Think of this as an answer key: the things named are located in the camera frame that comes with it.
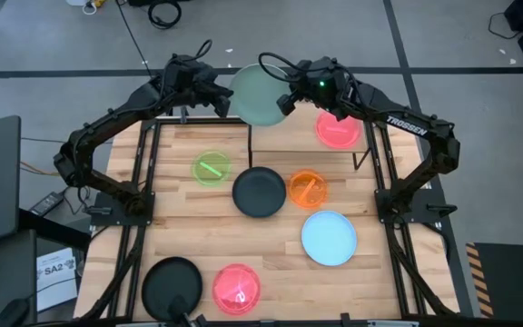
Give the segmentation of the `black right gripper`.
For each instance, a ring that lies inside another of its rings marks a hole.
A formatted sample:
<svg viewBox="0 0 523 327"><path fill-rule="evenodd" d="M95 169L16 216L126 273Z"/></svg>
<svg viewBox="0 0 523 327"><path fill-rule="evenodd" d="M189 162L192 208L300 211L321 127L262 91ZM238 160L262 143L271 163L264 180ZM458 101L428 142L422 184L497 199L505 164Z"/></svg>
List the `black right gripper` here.
<svg viewBox="0 0 523 327"><path fill-rule="evenodd" d="M338 121L348 116L341 101L348 78L335 59L324 56L315 61L300 60L296 67L295 89L301 100L333 114ZM283 94L276 104L281 113L288 116L295 109L296 94Z"/></svg>

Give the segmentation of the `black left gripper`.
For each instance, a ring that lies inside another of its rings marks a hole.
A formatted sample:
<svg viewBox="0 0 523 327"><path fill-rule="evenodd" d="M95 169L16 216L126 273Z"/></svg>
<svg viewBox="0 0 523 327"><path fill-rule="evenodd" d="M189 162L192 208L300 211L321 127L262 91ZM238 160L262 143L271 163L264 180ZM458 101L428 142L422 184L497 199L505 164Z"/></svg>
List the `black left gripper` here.
<svg viewBox="0 0 523 327"><path fill-rule="evenodd" d="M170 106L212 105L221 118L229 113L233 91L215 83L215 70L185 54L175 54L163 71L163 97Z"/></svg>

